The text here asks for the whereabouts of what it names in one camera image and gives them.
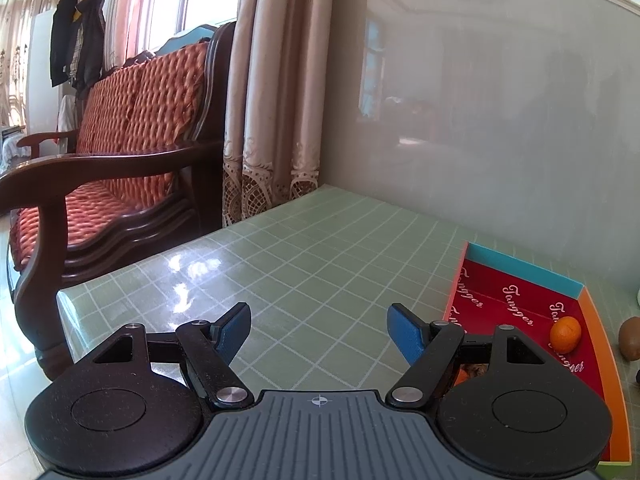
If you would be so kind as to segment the black hanging jacket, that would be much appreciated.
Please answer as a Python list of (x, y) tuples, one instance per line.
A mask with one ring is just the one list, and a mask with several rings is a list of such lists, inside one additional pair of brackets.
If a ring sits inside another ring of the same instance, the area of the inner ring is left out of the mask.
[(104, 66), (104, 0), (58, 0), (50, 41), (53, 87), (69, 82), (79, 99), (87, 99)]

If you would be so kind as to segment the beige lace curtain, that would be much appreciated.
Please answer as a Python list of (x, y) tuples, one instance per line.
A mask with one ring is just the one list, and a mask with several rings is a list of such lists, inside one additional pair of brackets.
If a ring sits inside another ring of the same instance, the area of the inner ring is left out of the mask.
[(318, 186), (333, 0), (239, 0), (224, 123), (226, 226)]

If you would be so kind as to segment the green checked tablecloth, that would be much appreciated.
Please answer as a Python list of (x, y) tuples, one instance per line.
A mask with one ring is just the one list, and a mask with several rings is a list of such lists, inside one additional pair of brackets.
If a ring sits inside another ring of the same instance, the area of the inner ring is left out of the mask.
[(502, 240), (325, 186), (58, 294), (73, 356), (129, 322), (170, 330), (239, 301), (252, 330), (233, 367), (253, 389), (388, 388), (405, 370), (384, 326), (399, 301), (445, 310), (466, 242), (575, 280), (582, 272)]

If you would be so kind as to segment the dark dried mangosteen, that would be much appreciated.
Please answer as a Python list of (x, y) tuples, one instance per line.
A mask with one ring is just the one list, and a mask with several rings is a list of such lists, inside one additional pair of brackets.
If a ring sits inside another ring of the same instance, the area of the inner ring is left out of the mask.
[(475, 378), (483, 376), (488, 371), (488, 365), (486, 363), (480, 364), (465, 364), (461, 369), (465, 372), (467, 378)]

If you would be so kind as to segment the wooden sofa orange cushions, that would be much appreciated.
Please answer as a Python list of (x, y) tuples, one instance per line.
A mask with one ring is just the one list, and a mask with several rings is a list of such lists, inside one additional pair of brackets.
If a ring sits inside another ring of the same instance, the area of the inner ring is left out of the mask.
[(1, 179), (18, 326), (43, 373), (73, 362), (56, 297), (222, 226), (234, 27), (132, 64), (90, 90), (69, 153)]

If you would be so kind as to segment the brown kiwi fruit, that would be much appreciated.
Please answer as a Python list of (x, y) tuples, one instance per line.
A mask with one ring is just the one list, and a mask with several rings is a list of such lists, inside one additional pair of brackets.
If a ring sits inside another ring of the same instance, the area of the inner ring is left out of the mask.
[(618, 331), (618, 348), (625, 360), (632, 362), (640, 359), (640, 318), (627, 318)]

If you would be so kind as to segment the orange tangerine front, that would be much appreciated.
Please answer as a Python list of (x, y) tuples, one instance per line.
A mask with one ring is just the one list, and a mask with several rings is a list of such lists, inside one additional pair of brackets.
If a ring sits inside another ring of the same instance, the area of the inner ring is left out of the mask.
[(559, 354), (574, 351), (582, 338), (582, 326), (577, 318), (563, 316), (552, 325), (549, 340), (551, 348)]

